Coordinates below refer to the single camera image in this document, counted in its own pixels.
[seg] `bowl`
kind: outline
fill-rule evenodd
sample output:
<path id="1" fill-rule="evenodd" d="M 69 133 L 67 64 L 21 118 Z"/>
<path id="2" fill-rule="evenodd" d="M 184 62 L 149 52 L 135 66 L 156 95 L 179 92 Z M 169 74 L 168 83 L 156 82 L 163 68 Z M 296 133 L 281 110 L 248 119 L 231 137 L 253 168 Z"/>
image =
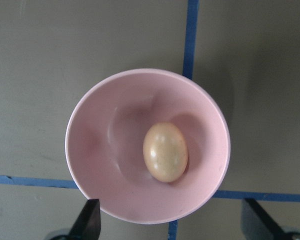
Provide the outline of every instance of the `bowl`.
<path id="1" fill-rule="evenodd" d="M 149 173 L 143 157 L 148 129 L 171 122 L 183 133 L 188 164 L 164 183 Z M 65 154 L 69 171 L 87 199 L 118 219 L 160 224 L 204 205 L 220 186 L 229 164 L 225 118 L 211 96 L 179 74 L 133 69 L 92 87 L 70 117 Z"/>

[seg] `bowl rim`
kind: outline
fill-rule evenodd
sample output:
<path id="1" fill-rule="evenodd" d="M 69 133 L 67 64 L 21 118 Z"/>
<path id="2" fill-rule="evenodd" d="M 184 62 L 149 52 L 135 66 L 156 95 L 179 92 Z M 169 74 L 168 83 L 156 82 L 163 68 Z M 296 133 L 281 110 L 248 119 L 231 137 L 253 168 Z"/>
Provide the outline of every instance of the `bowl rim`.
<path id="1" fill-rule="evenodd" d="M 113 216 L 117 219 L 126 221 L 126 222 L 130 222 L 130 223 L 135 223 L 135 224 L 163 224 L 163 223 L 168 223 L 174 220 L 178 220 L 181 218 L 184 218 L 190 214 L 192 214 L 193 212 L 195 212 L 196 210 L 198 210 L 199 208 L 201 208 L 205 203 L 207 203 L 212 197 L 213 195 L 216 193 L 216 191 L 218 190 L 218 188 L 220 187 L 221 183 L 223 182 L 225 175 L 227 173 L 228 167 L 229 167 L 229 162 L 230 162 L 230 155 L 231 155 L 231 139 L 230 139 L 230 133 L 229 133 L 229 128 L 226 122 L 226 119 L 221 111 L 221 109 L 219 108 L 219 106 L 217 105 L 217 103 L 215 102 L 215 100 L 210 96 L 209 93 L 207 93 L 201 86 L 199 86 L 197 83 L 195 83 L 193 80 L 180 75 L 178 73 L 172 72 L 172 71 L 168 71 L 168 70 L 163 70 L 163 69 L 158 69 L 158 68 L 136 68 L 136 69 L 131 69 L 131 70 L 125 70 L 125 71 L 121 71 L 118 72 L 116 74 L 113 74 L 111 76 L 108 76 L 107 78 L 101 80 L 100 82 L 98 82 L 97 84 L 95 84 L 93 87 L 91 87 L 84 95 L 83 97 L 79 100 L 79 102 L 76 104 L 75 108 L 73 109 L 71 116 L 69 118 L 67 127 L 66 127 L 66 132 L 65 132 L 65 142 L 64 142 L 64 148 L 65 148 L 65 157 L 66 157 L 66 162 L 67 162 L 67 166 L 68 169 L 70 171 L 71 177 L 73 178 L 75 184 L 77 185 L 77 187 L 79 188 L 79 190 L 81 191 L 81 193 L 87 198 L 90 199 L 89 196 L 87 195 L 87 193 L 83 190 L 83 187 L 81 186 L 81 184 L 78 182 L 75 173 L 71 167 L 70 164 L 70 156 L 69 156 L 69 150 L 68 150 L 68 141 L 69 141 L 69 132 L 70 132 L 70 128 L 72 126 L 72 122 L 78 112 L 78 110 L 80 109 L 81 105 L 86 101 L 86 99 L 94 92 L 96 91 L 98 88 L 102 87 L 103 85 L 106 85 L 107 83 L 114 81 L 118 78 L 124 77 L 124 76 L 129 76 L 129 75 L 134 75 L 134 74 L 160 74 L 160 75 L 168 75 L 172 78 L 175 78 L 176 80 L 179 80 L 181 82 L 184 82 L 188 85 L 191 85 L 192 87 L 194 87 L 195 89 L 199 90 L 200 92 L 202 92 L 207 99 L 209 100 L 209 102 L 213 105 L 213 107 L 215 108 L 215 110 L 218 113 L 218 116 L 220 117 L 221 121 L 222 121 L 222 125 L 223 125 L 223 130 L 226 133 L 226 150 L 227 150 L 227 156 L 226 156 L 226 163 L 224 166 L 224 170 L 222 175 L 219 178 L 218 183 L 215 185 L 215 187 L 213 188 L 213 190 L 210 192 L 209 195 L 206 196 L 206 198 L 200 202 L 200 204 L 198 204 L 197 206 L 194 206 L 191 208 L 191 210 L 183 212 L 182 214 L 176 214 L 175 217 L 169 217 L 169 218 L 165 218 L 165 219 L 157 219 L 157 220 L 142 220 L 142 221 L 134 221 L 131 219 L 128 219 L 126 217 L 122 217 L 119 215 L 116 215 L 114 212 L 111 212 L 107 209 L 104 209 L 101 205 L 100 205 L 100 209 L 110 215 Z"/>

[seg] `brown egg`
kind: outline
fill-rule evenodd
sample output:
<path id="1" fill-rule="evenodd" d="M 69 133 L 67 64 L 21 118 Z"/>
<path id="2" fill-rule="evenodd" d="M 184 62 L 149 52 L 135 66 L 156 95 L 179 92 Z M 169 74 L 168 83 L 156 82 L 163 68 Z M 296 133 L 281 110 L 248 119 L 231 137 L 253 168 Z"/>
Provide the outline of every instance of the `brown egg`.
<path id="1" fill-rule="evenodd" d="M 188 148 L 182 132 L 170 122 L 159 122 L 146 133 L 143 157 L 153 177 L 161 182 L 173 182 L 185 171 Z"/>

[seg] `gray surface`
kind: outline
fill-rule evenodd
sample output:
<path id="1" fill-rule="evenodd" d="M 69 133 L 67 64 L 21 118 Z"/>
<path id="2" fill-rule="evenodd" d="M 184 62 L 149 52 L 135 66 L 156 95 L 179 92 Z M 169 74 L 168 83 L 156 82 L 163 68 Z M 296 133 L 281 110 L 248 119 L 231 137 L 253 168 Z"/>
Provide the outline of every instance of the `gray surface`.
<path id="1" fill-rule="evenodd" d="M 0 175 L 70 180 L 64 137 L 78 100 L 123 70 L 181 73 L 186 11 L 185 0 L 0 0 Z M 300 0 L 201 1 L 193 80 L 229 124 L 220 188 L 300 194 Z M 84 203 L 75 189 L 0 185 L 0 240 L 67 229 Z M 300 203 L 261 204 L 300 228 Z M 167 224 L 101 217 L 100 239 L 167 237 Z M 212 199 L 179 221 L 179 240 L 203 236 L 243 239 L 240 201 Z"/>

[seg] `plastic bowl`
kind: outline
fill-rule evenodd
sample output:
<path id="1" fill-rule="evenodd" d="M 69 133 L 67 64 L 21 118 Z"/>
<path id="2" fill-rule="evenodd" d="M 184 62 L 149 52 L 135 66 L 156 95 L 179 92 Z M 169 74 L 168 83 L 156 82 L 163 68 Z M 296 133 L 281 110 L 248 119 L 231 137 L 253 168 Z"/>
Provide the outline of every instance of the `plastic bowl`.
<path id="1" fill-rule="evenodd" d="M 188 146 L 188 165 L 172 183 L 153 178 L 143 141 L 158 122 L 172 122 Z M 205 204 L 228 168 L 230 137 L 215 101 L 200 86 L 160 69 L 134 69 L 106 78 L 75 107 L 65 136 L 71 175 L 102 211 L 139 224 L 187 216 Z"/>

